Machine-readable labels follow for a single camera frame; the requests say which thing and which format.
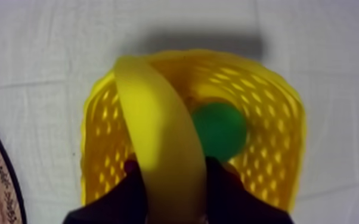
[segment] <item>white fabric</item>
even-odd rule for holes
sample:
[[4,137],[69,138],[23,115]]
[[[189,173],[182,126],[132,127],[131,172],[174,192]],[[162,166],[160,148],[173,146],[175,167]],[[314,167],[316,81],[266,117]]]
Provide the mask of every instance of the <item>white fabric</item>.
[[0,0],[0,138],[29,223],[80,205],[80,124],[121,54],[212,48],[261,60],[301,94],[296,223],[359,223],[359,1]]

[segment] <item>yellow basket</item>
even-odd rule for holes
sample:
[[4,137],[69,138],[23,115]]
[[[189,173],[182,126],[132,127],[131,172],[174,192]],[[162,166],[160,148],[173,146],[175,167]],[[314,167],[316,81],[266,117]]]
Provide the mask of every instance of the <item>yellow basket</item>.
[[[305,113],[297,92],[259,63],[223,52],[165,51],[142,57],[164,76],[187,108],[225,101],[246,117],[247,143],[230,160],[247,191],[290,211],[298,187]],[[133,149],[113,70],[93,87],[82,123],[82,202],[97,200],[124,177]]]

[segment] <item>ball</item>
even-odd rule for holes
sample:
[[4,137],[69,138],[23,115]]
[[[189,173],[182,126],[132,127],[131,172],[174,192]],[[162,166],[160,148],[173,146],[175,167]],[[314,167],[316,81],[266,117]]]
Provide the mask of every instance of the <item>ball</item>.
[[205,156],[224,163],[244,147],[246,119],[234,106],[213,102],[197,108],[191,116]]

